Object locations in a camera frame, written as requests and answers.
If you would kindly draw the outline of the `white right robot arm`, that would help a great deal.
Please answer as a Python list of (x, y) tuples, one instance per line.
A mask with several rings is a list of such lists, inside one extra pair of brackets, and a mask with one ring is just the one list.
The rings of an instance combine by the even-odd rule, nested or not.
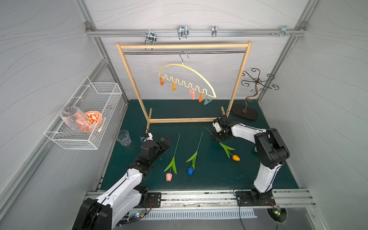
[(241, 138), (255, 144), (260, 168), (251, 190), (251, 198), (256, 201), (271, 194), (276, 175), (290, 157), (279, 131), (275, 128), (262, 129), (247, 126), (240, 122), (230, 122), (221, 115), (212, 122), (216, 142)]

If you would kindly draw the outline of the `orange yellow tulip flower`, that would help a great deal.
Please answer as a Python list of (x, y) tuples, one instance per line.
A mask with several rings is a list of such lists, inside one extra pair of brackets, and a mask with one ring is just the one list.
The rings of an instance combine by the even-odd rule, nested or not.
[(217, 143), (222, 147), (222, 149), (224, 150), (224, 152), (226, 153), (229, 159), (231, 158), (233, 161), (236, 161), (236, 162), (241, 160), (239, 156), (231, 153), (231, 150), (235, 150), (234, 148), (227, 146), (221, 142), (217, 142)]

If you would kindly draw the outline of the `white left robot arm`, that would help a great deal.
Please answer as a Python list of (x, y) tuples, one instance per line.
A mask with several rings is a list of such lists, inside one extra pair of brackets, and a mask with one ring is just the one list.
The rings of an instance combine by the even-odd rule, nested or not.
[(153, 163), (170, 147), (168, 137), (154, 141), (150, 135), (145, 135), (140, 154), (110, 189), (95, 199), (83, 201), (73, 230), (112, 230), (129, 211), (146, 204), (148, 189), (141, 182), (152, 170)]

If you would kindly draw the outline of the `yellow wavy clothes hanger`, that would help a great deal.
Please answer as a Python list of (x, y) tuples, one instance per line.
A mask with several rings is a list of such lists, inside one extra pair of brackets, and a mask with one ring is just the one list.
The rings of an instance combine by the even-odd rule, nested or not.
[(175, 91), (182, 89), (190, 94), (189, 91), (194, 90), (196, 99), (199, 99), (200, 92), (202, 92), (204, 99), (216, 99), (218, 95), (215, 87), (198, 67), (189, 63), (190, 55), (189, 52), (160, 55), (157, 73), (159, 85), (160, 76), (162, 76), (165, 82), (163, 86), (169, 87), (171, 91), (173, 91), (172, 82), (175, 82), (177, 87)]

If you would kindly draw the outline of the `blue tulip flower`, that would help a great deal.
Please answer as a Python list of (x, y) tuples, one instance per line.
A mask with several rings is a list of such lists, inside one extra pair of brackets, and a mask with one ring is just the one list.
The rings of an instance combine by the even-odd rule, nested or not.
[(187, 159), (187, 161), (186, 161), (186, 163), (191, 162), (191, 167), (189, 167), (188, 170), (187, 170), (187, 174), (189, 176), (192, 176), (194, 171), (195, 171), (196, 158), (197, 158), (197, 155), (198, 155), (198, 150), (199, 150), (199, 147), (200, 147), (200, 144), (201, 144), (201, 141), (202, 141), (202, 137), (203, 137), (203, 132), (201, 133), (200, 140), (199, 140), (199, 143), (198, 143), (198, 146), (197, 146), (197, 149), (196, 149), (195, 153), (189, 159)]

